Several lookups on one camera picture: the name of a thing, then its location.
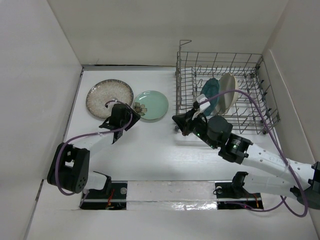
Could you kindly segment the speckled brown round plate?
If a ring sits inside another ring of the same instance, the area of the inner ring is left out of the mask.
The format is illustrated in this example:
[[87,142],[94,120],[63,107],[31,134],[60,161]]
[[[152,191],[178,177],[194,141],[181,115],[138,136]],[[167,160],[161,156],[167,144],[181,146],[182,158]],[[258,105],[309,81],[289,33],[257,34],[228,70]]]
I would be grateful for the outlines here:
[[106,119],[111,115],[112,109],[105,108],[105,103],[117,99],[118,101],[132,104],[134,92],[124,81],[106,79],[94,85],[88,92],[85,100],[87,110],[95,117]]

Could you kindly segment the light green flower plate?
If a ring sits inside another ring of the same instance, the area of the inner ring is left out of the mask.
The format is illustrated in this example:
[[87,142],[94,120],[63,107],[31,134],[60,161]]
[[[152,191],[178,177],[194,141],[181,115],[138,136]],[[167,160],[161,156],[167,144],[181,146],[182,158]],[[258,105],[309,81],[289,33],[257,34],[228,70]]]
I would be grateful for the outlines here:
[[167,97],[156,90],[141,92],[133,101],[134,111],[144,122],[161,120],[169,109]]

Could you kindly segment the teal scalloped plate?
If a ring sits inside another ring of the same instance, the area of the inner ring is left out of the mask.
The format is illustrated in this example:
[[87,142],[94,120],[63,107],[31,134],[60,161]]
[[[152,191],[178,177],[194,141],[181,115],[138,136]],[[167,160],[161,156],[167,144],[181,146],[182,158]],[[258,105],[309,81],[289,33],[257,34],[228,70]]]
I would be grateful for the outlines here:
[[[220,92],[220,84],[216,78],[210,78],[206,81],[200,94],[204,94],[207,99],[218,95]],[[219,97],[210,101],[210,106],[203,112],[203,114],[208,117],[215,110]]]

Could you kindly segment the cream lobed plate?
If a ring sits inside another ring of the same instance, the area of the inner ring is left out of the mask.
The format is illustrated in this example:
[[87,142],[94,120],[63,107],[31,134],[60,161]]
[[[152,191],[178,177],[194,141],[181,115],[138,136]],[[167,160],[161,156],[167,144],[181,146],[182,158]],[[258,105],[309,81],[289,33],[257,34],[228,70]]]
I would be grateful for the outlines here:
[[224,115],[238,99],[238,92],[231,90],[239,90],[239,84],[236,77],[229,72],[225,73],[218,82],[219,92],[225,92],[225,94],[218,97],[215,110],[219,115]]

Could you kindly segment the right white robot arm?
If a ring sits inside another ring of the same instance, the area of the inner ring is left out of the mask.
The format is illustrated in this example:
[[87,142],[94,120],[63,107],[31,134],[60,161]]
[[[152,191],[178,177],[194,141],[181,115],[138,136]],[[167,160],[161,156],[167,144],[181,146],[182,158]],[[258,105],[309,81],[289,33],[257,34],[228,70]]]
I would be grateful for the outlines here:
[[190,111],[174,115],[172,120],[184,136],[194,134],[218,155],[230,163],[252,167],[269,173],[257,176],[239,171],[232,179],[231,191],[237,197],[246,193],[268,193],[297,200],[311,209],[320,208],[320,164],[307,164],[291,159],[283,160],[254,144],[247,138],[232,133],[233,126],[222,116],[206,119],[202,114],[192,118]]

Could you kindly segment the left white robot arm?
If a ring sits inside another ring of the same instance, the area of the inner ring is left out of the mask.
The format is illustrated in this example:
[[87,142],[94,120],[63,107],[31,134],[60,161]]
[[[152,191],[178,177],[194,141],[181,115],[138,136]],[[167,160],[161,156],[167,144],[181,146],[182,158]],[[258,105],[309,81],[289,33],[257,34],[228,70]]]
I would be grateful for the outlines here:
[[90,173],[90,159],[116,143],[141,116],[120,101],[111,100],[105,106],[111,109],[111,114],[96,131],[74,136],[56,148],[46,179],[48,184],[56,186],[65,196],[78,194],[85,189],[94,189],[95,194],[103,199],[111,194],[108,177],[102,173]]

